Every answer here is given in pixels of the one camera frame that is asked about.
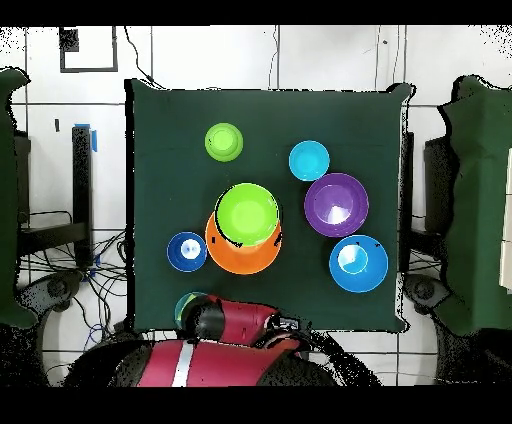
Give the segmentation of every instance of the dark green table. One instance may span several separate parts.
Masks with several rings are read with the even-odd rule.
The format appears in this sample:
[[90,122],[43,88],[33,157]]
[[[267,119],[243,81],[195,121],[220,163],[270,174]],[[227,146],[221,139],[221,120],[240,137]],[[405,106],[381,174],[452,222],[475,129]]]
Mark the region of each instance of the dark green table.
[[[174,329],[174,306],[190,291],[269,304],[316,329],[404,329],[395,314],[398,175],[401,106],[411,86],[389,93],[163,91],[131,80],[126,87],[127,113],[133,98],[134,116],[136,329]],[[232,162],[213,160],[204,147],[206,131],[219,122],[244,137]],[[305,219],[310,183],[293,177],[288,155],[307,139],[327,147],[329,172],[354,176],[368,192],[370,211],[358,234],[379,240],[390,258],[386,279],[370,293],[336,285],[328,260],[339,239],[318,234]],[[172,268],[171,237],[180,231],[204,237],[218,196],[241,182],[266,187],[281,205],[283,244],[275,262],[251,276],[228,273],[211,258],[196,272]]]

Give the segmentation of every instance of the lime green bowl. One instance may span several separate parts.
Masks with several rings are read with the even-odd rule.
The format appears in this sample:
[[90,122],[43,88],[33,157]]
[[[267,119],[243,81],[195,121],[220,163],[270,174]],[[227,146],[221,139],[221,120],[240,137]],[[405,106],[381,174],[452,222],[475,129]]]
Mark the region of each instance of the lime green bowl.
[[204,145],[212,158],[220,162],[229,162],[242,152],[244,139],[237,127],[220,123],[208,130],[204,137]]
[[279,208],[274,196],[257,184],[237,184],[224,192],[215,205],[219,233],[239,247],[263,243],[278,221]]

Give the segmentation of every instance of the white stripe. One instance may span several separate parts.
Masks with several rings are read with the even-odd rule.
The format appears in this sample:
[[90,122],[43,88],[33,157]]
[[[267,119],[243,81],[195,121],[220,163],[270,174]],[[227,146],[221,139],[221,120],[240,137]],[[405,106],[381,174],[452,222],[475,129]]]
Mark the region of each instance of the white stripe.
[[194,345],[192,343],[188,343],[186,340],[183,340],[183,346],[181,347],[178,365],[176,365],[172,387],[187,386],[188,371],[190,369],[190,362],[192,361],[193,354]]

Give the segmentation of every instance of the bowl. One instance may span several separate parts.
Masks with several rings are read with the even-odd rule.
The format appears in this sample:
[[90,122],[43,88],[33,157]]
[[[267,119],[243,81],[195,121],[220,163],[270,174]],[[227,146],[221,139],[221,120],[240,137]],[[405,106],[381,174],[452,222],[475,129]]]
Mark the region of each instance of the bowl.
[[329,152],[317,141],[302,141],[290,152],[288,165],[299,180],[315,181],[329,168]]
[[275,231],[279,208],[267,189],[257,184],[242,183],[219,197],[214,219],[219,233],[234,245],[256,246]]
[[212,214],[206,225],[205,238],[210,256],[217,265],[233,274],[249,275],[263,271],[274,262],[281,249],[282,234],[278,221],[274,232],[263,243],[237,247],[221,236]]
[[316,180],[304,200],[309,224],[327,237],[345,237],[357,231],[368,215],[368,195],[354,177],[326,174]]
[[341,288],[352,293],[366,293],[384,281],[388,272],[388,255],[374,238],[349,236],[332,250],[329,270]]
[[187,293],[186,295],[182,296],[180,300],[178,300],[178,303],[176,303],[176,306],[174,307],[174,321],[176,322],[176,325],[179,329],[183,329],[181,325],[181,315],[185,307],[195,298],[202,296],[207,295],[201,292],[192,292]]
[[196,271],[206,261],[206,243],[195,233],[176,234],[167,245],[169,263],[182,272]]
[[229,162],[242,152],[242,133],[234,125],[222,122],[211,127],[204,137],[208,154],[220,162]]

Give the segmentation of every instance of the blue bowl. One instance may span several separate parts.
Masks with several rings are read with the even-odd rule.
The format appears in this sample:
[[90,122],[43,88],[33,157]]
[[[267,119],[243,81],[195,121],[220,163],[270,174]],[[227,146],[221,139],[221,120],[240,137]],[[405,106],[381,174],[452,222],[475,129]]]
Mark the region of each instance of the blue bowl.
[[196,233],[176,234],[167,245],[167,259],[178,271],[196,271],[206,261],[206,244]]
[[329,270],[341,288],[352,293],[369,292],[386,277],[388,255],[384,247],[371,237],[346,237],[334,246]]
[[315,181],[329,168],[329,152],[318,141],[302,141],[290,152],[288,165],[299,180]]

